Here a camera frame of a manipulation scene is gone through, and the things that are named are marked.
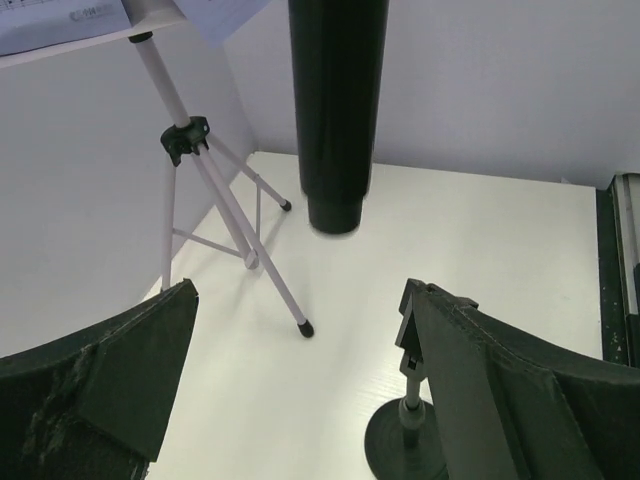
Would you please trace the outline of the black microphone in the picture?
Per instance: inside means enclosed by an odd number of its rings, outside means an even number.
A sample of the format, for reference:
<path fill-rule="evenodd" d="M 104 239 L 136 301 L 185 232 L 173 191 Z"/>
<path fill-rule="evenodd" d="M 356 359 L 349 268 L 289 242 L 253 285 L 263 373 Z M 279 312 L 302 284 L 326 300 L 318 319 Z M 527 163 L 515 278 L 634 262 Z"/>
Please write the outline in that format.
<path fill-rule="evenodd" d="M 368 193 L 389 4 L 288 4 L 301 188 L 313 229 L 358 229 Z"/>

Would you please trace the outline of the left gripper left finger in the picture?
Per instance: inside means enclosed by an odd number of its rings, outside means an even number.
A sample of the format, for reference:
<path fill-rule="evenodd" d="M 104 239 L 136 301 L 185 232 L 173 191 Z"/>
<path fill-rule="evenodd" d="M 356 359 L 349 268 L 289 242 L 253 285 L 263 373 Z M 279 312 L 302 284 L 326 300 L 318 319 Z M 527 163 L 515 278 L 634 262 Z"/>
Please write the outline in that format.
<path fill-rule="evenodd" d="M 145 478 L 164 441 L 198 304 L 185 279 L 2 358 L 2 478 Z"/>

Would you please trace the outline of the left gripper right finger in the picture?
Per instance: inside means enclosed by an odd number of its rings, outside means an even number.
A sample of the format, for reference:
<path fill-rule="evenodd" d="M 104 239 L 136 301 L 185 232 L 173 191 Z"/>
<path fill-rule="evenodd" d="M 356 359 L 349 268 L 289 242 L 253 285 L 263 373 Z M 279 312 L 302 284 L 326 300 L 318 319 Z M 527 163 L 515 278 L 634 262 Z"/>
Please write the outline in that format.
<path fill-rule="evenodd" d="M 635 479 L 639 372 L 544 341 L 411 279 L 400 310 L 452 479 Z"/>

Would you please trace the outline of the black mic stand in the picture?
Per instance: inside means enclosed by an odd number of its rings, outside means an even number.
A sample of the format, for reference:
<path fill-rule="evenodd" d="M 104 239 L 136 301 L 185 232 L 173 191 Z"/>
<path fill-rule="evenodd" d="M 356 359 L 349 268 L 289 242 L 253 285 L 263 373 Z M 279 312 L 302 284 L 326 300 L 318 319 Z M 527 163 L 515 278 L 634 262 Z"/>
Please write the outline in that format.
<path fill-rule="evenodd" d="M 400 371 L 406 377 L 405 395 L 378 408 L 365 431 L 369 468 L 377 479 L 445 480 L 449 475 L 435 409 L 420 396 L 424 364 L 406 352 Z"/>

